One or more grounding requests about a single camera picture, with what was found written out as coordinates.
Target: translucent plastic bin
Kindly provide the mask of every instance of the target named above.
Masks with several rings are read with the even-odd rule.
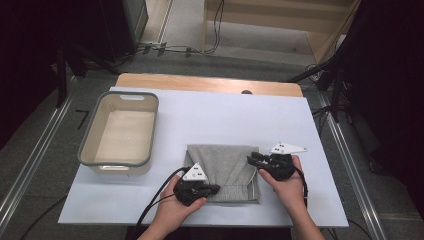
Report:
[[[153,93],[104,93],[81,143],[80,162],[100,173],[149,171],[158,106]]]

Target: person's left hand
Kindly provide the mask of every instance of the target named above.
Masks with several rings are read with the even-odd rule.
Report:
[[[164,198],[174,194],[174,186],[180,177],[175,175],[169,181],[168,186],[160,194],[160,198]],[[184,220],[193,212],[199,210],[206,202],[206,198],[199,198],[190,206],[180,203],[175,196],[168,197],[159,203],[155,218],[149,226],[150,231],[156,234],[164,234],[164,236],[175,231],[181,226]]]

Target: metal frame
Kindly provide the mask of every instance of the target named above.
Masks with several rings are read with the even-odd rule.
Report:
[[[323,94],[320,94],[320,101],[323,107],[330,105],[330,101]],[[358,203],[361,207],[362,214],[364,215],[368,229],[370,230],[371,237],[376,240],[387,239],[381,221],[374,208],[374,204],[372,203],[365,184],[362,181],[361,175],[358,172],[355,159],[349,150],[345,137],[343,136],[343,131],[340,128],[340,124],[336,123],[331,114],[328,116],[327,121],[330,125],[334,140],[337,143],[337,147],[340,151],[340,155],[352,184],[352,188],[358,199]]]
[[[60,123],[62,122],[65,113],[67,112],[69,105],[71,103],[73,93],[78,86],[78,79],[76,77],[72,77],[70,79],[70,88],[68,97],[65,99],[62,107],[56,108],[53,112],[49,122],[47,123],[46,128],[44,129],[40,139],[35,145],[33,151],[31,152],[28,160],[26,161],[24,167],[16,178],[13,186],[10,188],[6,197],[1,202],[0,207],[0,238],[3,235],[6,227],[12,218],[13,213],[20,200],[22,199],[28,185],[31,182],[32,177],[35,174],[35,171],[38,168],[41,160],[43,159],[44,153],[52,141],[56,130],[58,129]]]

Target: gray cloth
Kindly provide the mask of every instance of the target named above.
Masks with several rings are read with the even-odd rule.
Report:
[[[257,169],[247,163],[247,156],[258,147],[233,145],[188,145],[185,165],[199,163],[209,184],[221,186],[209,202],[259,202]]]

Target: white table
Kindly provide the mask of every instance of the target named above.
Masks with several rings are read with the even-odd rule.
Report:
[[[59,223],[134,225],[160,185],[182,166],[187,144],[259,146],[279,141],[308,148],[300,153],[309,187],[308,210],[320,227],[348,226],[305,98],[158,89],[158,122],[151,169],[140,176],[97,174],[81,165]],[[259,204],[207,203],[184,226],[291,226],[273,190],[259,177]],[[152,208],[143,223],[152,221]]]

